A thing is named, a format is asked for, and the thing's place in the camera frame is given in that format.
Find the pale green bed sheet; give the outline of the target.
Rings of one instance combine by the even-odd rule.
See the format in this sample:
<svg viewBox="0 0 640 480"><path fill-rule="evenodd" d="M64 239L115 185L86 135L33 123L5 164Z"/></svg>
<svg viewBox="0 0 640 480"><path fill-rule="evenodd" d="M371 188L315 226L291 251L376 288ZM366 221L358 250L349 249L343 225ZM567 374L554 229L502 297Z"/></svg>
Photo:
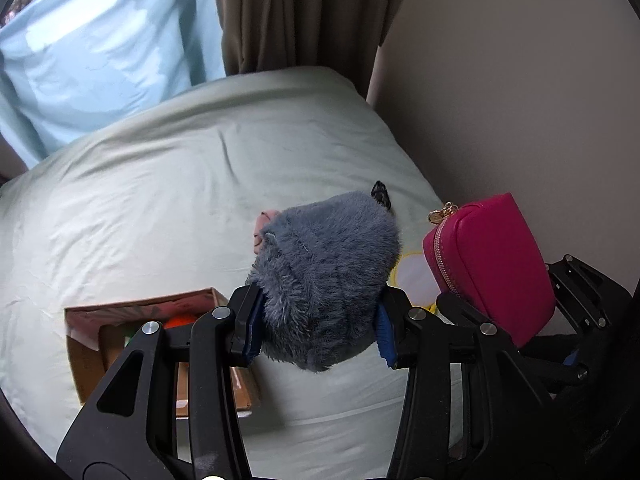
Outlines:
<svg viewBox="0 0 640 480"><path fill-rule="evenodd" d="M6 400L54 455L80 408L66 308L230 295L263 210L375 182L416 252L439 197L352 85L321 68L202 84L67 145L1 190Z"/></svg>

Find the black sock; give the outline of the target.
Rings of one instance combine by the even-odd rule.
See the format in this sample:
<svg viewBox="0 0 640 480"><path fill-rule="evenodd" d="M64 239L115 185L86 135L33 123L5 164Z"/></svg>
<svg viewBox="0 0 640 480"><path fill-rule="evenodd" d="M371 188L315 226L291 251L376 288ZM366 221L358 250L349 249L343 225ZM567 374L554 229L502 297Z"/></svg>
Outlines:
<svg viewBox="0 0 640 480"><path fill-rule="evenodd" d="M387 211L392 210L392 204L390 203L390 196L386 185L382 181L376 181L371 190L371 197Z"/></svg>

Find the grey fluffy pouch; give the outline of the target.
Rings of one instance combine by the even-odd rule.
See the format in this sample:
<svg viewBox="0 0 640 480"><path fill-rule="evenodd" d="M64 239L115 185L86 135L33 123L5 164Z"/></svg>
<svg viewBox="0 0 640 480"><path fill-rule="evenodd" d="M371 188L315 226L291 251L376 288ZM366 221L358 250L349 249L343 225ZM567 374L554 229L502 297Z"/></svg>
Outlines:
<svg viewBox="0 0 640 480"><path fill-rule="evenodd" d="M262 214L247 281L266 297L265 355L319 373L366 350L400 248L393 207L371 192Z"/></svg>

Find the orange fluffy pom-pom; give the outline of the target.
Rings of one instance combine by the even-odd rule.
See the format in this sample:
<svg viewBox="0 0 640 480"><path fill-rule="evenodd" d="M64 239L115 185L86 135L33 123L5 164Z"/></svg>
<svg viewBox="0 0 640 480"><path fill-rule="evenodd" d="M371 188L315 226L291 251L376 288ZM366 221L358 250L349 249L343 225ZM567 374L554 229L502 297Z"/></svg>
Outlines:
<svg viewBox="0 0 640 480"><path fill-rule="evenodd" d="M171 328L191 325L197 320L198 316L195 314L189 312L177 313L163 322L163 326L165 330L170 330Z"/></svg>

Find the brown right curtain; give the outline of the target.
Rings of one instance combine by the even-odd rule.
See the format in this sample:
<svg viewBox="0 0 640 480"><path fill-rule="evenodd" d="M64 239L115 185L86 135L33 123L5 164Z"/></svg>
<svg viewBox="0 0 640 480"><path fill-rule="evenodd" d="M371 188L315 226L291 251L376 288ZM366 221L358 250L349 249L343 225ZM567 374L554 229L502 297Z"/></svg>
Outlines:
<svg viewBox="0 0 640 480"><path fill-rule="evenodd" d="M227 75L327 67L360 96L402 0L216 0Z"/></svg>

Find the light blue window cloth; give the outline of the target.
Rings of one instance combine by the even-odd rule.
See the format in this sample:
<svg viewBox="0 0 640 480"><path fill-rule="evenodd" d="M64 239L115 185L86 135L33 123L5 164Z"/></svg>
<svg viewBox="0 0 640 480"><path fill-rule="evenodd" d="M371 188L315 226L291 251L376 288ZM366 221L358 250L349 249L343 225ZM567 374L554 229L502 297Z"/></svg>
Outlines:
<svg viewBox="0 0 640 480"><path fill-rule="evenodd" d="M1 136L32 168L223 76L216 0L34 0L1 29Z"/></svg>

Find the magenta zip pouch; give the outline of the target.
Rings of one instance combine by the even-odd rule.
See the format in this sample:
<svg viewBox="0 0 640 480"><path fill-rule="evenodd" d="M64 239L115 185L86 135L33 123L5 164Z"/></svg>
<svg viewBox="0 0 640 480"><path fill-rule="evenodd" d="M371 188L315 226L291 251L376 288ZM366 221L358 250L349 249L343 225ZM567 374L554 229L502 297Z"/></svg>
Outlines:
<svg viewBox="0 0 640 480"><path fill-rule="evenodd" d="M442 292L453 292L524 347L551 320L544 259L509 193L432 211L423 252Z"/></svg>

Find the cardboard box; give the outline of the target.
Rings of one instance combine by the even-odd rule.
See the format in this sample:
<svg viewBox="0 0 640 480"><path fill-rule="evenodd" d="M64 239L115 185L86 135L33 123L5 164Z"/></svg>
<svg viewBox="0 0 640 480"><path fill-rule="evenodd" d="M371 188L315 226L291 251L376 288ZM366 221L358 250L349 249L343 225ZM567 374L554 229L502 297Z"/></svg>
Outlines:
<svg viewBox="0 0 640 480"><path fill-rule="evenodd" d="M227 373L236 412L250 414L257 401L253 375L247 370L262 340L262 291L237 289L229 301L216 289L65 311L67 354L81 403L74 424L122 425L127 418L152 413L178 419L189 416L191 325L165 330L163 322L189 312L213 322L212 312L235 320ZM122 329L139 327L124 347Z"/></svg>

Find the white mesh yellow-trim bag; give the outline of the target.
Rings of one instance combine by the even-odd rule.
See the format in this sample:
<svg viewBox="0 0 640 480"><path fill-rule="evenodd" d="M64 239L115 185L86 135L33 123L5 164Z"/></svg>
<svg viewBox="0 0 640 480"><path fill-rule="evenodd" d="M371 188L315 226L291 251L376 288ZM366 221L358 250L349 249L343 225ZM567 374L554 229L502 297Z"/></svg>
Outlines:
<svg viewBox="0 0 640 480"><path fill-rule="evenodd" d="M403 290L413 307L437 313L440 289L422 252L402 254L390 272L388 284Z"/></svg>

